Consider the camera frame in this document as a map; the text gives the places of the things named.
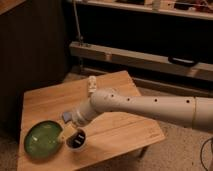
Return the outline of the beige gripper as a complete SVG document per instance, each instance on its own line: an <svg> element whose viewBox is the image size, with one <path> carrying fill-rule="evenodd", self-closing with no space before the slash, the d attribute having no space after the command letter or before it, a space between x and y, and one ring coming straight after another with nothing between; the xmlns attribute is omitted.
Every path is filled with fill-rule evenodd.
<svg viewBox="0 0 213 171"><path fill-rule="evenodd" d="M68 124L64 129L63 129L63 137L68 138L76 133L76 128L72 124ZM81 139L84 139L84 135L78 134L78 137ZM79 140L75 140L75 142L79 145L81 145L81 142Z"/></svg>

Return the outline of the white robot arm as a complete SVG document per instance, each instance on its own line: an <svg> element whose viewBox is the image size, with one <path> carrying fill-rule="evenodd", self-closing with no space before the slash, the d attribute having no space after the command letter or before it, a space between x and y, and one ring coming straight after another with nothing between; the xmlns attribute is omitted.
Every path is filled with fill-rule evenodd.
<svg viewBox="0 0 213 171"><path fill-rule="evenodd" d="M213 98L188 96L125 96L112 88L96 90L67 115L67 126L60 139L68 145L79 128L87 126L105 112L127 112L182 127L213 132Z"/></svg>

